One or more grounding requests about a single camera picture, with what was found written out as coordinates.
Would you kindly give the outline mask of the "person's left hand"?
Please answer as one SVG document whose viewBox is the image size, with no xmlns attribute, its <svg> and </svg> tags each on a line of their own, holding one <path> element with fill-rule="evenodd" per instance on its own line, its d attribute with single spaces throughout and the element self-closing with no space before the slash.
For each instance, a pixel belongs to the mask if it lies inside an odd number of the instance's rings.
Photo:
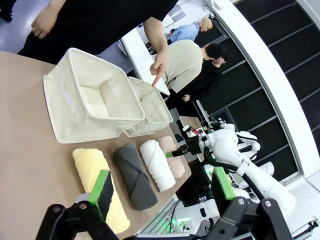
<svg viewBox="0 0 320 240">
<path fill-rule="evenodd" d="M 168 62 L 168 50 L 162 50 L 157 53 L 154 59 L 154 63 L 150 66 L 150 73 L 155 76 L 154 81 L 152 82 L 152 87 L 155 87 L 160 78 L 166 71 Z"/>
</svg>

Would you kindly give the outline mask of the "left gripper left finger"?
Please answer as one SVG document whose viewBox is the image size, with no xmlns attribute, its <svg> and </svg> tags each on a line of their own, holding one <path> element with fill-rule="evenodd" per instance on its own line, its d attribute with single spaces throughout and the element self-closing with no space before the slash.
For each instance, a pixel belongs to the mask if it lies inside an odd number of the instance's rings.
<svg viewBox="0 0 320 240">
<path fill-rule="evenodd" d="M 117 240 L 106 223 L 114 187 L 109 170 L 101 170 L 91 192 L 81 194 L 69 208 L 50 205 L 43 217 L 37 240 L 73 240 L 78 233 L 88 233 L 92 240 Z"/>
</svg>

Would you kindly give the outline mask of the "person's right hand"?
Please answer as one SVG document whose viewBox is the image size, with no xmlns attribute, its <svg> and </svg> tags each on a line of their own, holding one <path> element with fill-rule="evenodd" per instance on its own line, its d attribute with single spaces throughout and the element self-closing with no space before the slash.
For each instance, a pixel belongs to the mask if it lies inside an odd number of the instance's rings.
<svg viewBox="0 0 320 240">
<path fill-rule="evenodd" d="M 57 20 L 59 10 L 47 5 L 34 19 L 31 24 L 32 33 L 35 37 L 43 39 L 53 28 Z"/>
</svg>

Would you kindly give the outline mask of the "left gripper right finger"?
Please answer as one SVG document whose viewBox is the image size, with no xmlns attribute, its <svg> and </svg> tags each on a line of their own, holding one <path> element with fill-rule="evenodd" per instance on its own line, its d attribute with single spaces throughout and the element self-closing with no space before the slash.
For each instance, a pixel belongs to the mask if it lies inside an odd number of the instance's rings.
<svg viewBox="0 0 320 240">
<path fill-rule="evenodd" d="M 238 231 L 247 230 L 256 240 L 292 240 L 284 213 L 275 196 L 264 197 L 259 203 L 236 196 L 225 170 L 216 167 L 211 181 L 211 192 L 220 214 L 206 240 L 231 240 Z"/>
</svg>

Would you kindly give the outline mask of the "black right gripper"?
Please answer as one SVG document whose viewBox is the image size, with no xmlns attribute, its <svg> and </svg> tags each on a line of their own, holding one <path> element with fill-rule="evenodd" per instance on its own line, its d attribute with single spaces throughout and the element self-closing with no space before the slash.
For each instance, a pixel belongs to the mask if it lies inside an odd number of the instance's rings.
<svg viewBox="0 0 320 240">
<path fill-rule="evenodd" d="M 204 152 L 205 148 L 207 147 L 206 143 L 201 139 L 186 139 L 185 140 L 185 147 L 178 148 L 176 150 L 170 151 L 165 153 L 166 158 L 174 158 L 183 156 L 186 153 L 191 153 L 192 155 L 198 155 Z"/>
</svg>

